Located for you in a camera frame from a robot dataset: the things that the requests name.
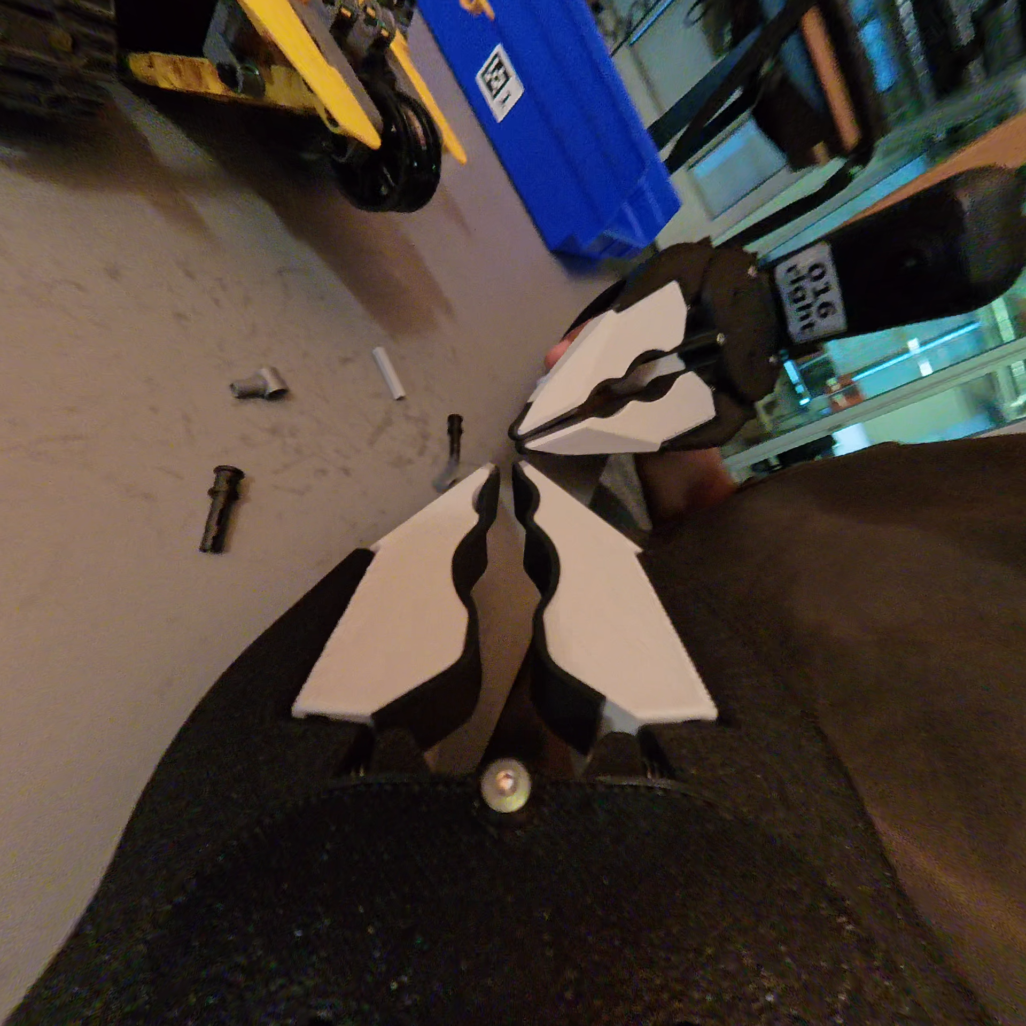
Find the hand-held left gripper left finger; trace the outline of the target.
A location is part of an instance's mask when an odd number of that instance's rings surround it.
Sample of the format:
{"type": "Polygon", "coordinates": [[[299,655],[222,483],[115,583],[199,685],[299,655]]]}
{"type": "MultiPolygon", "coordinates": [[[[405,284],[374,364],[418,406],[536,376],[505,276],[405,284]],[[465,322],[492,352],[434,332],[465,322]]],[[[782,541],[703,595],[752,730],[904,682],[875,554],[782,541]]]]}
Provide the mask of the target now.
{"type": "Polygon", "coordinates": [[[486,570],[501,471],[485,464],[368,550],[352,597],[291,706],[435,746],[466,724],[482,686],[472,591],[486,570]]]}

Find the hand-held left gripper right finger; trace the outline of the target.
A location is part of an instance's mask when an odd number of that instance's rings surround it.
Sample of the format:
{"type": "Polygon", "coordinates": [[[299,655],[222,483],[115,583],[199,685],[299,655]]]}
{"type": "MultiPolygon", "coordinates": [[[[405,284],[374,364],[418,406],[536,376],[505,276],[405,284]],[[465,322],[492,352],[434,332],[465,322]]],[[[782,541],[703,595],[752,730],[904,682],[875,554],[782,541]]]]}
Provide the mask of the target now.
{"type": "Polygon", "coordinates": [[[574,750],[606,734],[714,722],[717,707],[641,549],[530,464],[512,468],[532,615],[532,706],[574,750]]]}

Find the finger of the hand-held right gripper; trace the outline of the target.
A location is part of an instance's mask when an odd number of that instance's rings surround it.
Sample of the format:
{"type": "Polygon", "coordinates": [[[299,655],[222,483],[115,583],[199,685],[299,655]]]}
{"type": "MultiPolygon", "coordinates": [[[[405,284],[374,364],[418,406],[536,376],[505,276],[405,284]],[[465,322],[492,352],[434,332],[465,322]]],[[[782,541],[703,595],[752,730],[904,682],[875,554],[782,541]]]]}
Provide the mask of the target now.
{"type": "Polygon", "coordinates": [[[646,388],[617,398],[601,415],[573,416],[559,425],[511,433],[521,452],[542,455],[655,453],[711,422],[715,392],[695,372],[654,378],[646,388]]]}
{"type": "Polygon", "coordinates": [[[534,389],[522,417],[523,433],[576,413],[595,389],[672,353],[685,339],[686,317],[685,295],[672,280],[625,310],[593,318],[534,389]]]}

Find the person's right hand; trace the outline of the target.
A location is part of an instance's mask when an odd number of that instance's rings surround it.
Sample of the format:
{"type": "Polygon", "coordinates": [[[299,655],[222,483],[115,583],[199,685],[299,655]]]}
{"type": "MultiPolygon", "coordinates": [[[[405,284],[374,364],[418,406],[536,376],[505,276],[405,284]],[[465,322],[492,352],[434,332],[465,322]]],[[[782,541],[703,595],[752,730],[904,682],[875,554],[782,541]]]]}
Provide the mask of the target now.
{"type": "Polygon", "coordinates": [[[739,487],[717,447],[638,453],[634,463],[656,528],[714,507],[739,487]]]}

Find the blue plastic storage bin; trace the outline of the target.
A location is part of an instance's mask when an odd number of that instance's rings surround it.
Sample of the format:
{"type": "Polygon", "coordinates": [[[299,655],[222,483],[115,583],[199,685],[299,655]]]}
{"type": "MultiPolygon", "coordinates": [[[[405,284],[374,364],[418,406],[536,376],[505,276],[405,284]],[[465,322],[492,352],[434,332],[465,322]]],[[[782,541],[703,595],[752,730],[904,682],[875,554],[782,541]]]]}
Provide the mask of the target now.
{"type": "Polygon", "coordinates": [[[646,250],[680,200],[587,3],[417,8],[548,250],[646,250]]]}

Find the person's brown trouser leg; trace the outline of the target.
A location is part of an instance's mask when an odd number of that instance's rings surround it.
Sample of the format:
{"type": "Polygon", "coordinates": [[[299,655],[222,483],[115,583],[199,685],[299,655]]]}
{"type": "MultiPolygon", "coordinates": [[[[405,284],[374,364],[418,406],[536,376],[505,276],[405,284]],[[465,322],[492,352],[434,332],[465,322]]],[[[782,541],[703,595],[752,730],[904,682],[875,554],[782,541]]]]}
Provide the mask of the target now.
{"type": "Polygon", "coordinates": [[[881,444],[689,509],[643,557],[721,711],[794,699],[1001,1024],[1024,1024],[1024,435],[881,444]]]}

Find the yellow black tracked toy vehicle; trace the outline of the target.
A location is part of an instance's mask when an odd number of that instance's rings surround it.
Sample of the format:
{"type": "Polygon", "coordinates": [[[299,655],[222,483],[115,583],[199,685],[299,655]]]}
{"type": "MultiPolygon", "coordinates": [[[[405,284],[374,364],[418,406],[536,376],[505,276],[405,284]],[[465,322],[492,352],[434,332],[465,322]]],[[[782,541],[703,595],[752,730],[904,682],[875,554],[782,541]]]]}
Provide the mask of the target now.
{"type": "Polygon", "coordinates": [[[3,1],[2,108],[98,111],[115,82],[267,111],[365,212],[416,212],[461,141],[417,70],[413,1],[3,1]]]}

